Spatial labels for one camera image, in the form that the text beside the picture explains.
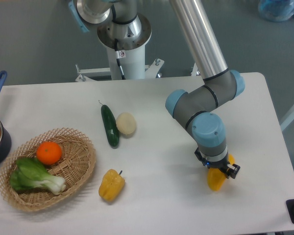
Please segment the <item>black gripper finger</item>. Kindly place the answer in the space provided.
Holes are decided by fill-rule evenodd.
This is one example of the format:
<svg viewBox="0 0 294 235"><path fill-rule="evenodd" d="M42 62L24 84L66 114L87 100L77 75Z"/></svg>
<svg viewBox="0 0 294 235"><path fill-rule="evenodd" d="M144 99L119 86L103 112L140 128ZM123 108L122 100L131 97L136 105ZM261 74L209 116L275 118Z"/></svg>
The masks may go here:
<svg viewBox="0 0 294 235"><path fill-rule="evenodd" d="M237 164L228 163L226 166L221 168L221 172L225 175L227 179L235 179L241 167Z"/></svg>
<svg viewBox="0 0 294 235"><path fill-rule="evenodd" d="M195 150L195 156L200 162L202 162L202 156L198 148Z"/></svg>

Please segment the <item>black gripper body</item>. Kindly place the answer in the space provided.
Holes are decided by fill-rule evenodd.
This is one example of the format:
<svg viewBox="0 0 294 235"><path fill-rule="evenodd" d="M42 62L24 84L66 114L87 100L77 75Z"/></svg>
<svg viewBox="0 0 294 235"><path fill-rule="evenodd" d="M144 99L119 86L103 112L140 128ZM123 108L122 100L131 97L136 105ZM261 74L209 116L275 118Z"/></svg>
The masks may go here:
<svg viewBox="0 0 294 235"><path fill-rule="evenodd" d="M229 162L228 156L224 157L221 160L218 160L216 157L204 158L203 156L199 156L198 159L203 166L206 166L207 168L216 168L216 169L225 168Z"/></svg>

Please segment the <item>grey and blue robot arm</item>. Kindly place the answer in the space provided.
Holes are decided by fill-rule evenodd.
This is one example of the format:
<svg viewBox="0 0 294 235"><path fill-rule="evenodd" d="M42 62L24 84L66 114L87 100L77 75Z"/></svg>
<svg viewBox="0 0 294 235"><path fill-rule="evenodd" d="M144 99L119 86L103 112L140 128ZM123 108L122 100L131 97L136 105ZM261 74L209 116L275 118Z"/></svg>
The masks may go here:
<svg viewBox="0 0 294 235"><path fill-rule="evenodd" d="M165 107L196 141L198 160L226 178L235 178L240 167L230 162L225 127L213 111L244 91L244 79L229 70L201 1L172 0L171 6L204 84L191 93L172 92ZM137 12L136 1L72 0L69 8L83 32L88 31L86 23L97 25L113 80L147 77L151 68L145 65L145 46L151 38L151 26Z"/></svg>

